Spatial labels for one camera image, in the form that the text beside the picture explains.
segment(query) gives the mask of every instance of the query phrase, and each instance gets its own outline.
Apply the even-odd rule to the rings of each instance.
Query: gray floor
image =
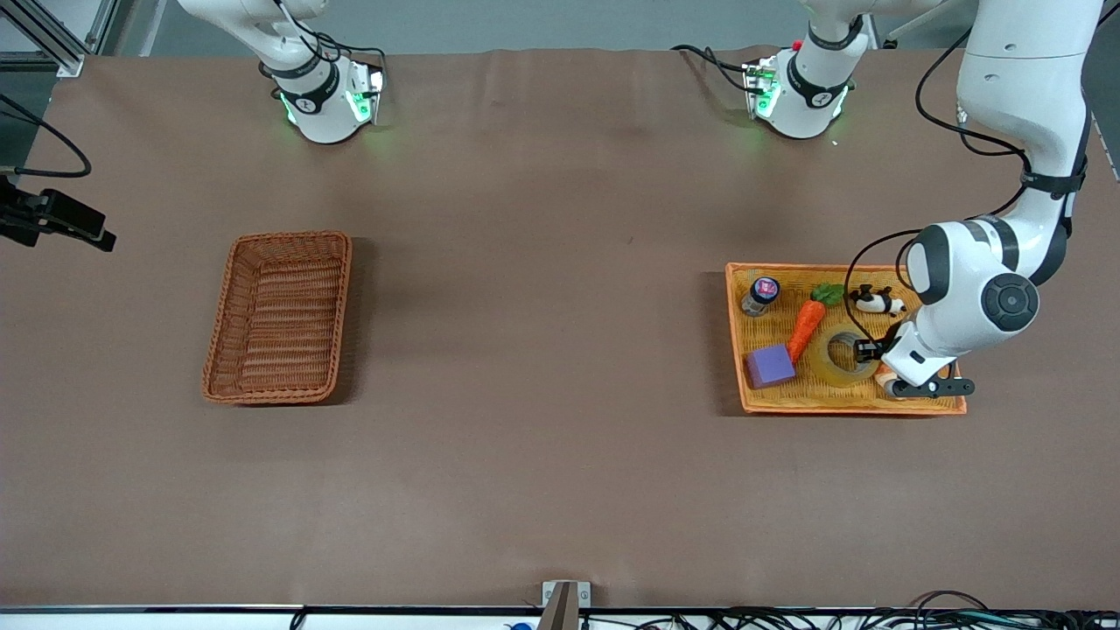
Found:
[[[1108,0],[1112,6],[1120,0]],[[974,2],[912,33],[900,47],[943,47],[971,24]],[[176,0],[136,0],[123,15],[120,54],[248,56],[224,31],[189,16]],[[903,24],[877,19],[880,36]],[[735,49],[787,45],[804,36],[794,0],[334,0],[311,22],[337,39],[393,54],[477,53],[496,48],[666,49],[676,44]],[[1109,143],[1120,146],[1120,16],[1096,35],[1085,64],[1090,104]],[[41,111],[50,76],[0,73],[0,91]],[[34,130],[0,120],[0,163],[21,164]]]

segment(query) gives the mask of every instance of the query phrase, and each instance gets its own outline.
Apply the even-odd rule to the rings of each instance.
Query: blue object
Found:
[[[747,373],[754,389],[781,385],[797,376],[784,344],[759,348],[748,354]]]

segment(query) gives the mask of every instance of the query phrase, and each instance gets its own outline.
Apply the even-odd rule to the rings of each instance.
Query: black and white toy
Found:
[[[871,293],[871,285],[860,285],[858,291],[851,291],[848,297],[856,303],[856,308],[864,313],[886,313],[894,317],[906,312],[903,300],[890,297],[890,287]]]

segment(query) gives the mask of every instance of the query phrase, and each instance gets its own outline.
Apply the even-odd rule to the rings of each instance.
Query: yellow basket filled with objects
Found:
[[[843,287],[847,271],[839,265],[728,263],[728,313],[743,408],[754,414],[964,414],[961,396],[889,397],[876,382],[877,371],[880,381],[886,378],[885,367],[856,362],[852,344],[864,335],[842,300],[864,302],[852,311],[876,337],[921,300],[899,285],[894,267],[856,267],[849,284],[858,288],[855,293]]]

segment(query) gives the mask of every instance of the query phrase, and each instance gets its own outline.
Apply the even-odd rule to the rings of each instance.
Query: toy carrot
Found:
[[[843,299],[842,285],[823,284],[813,289],[809,299],[801,305],[797,318],[793,323],[793,334],[790,335],[790,342],[785,344],[785,350],[790,353],[790,362],[797,363],[801,353],[809,346],[809,340],[812,339],[816,326],[820,326],[821,321],[824,319],[825,309],[829,306],[840,304],[841,299]]]

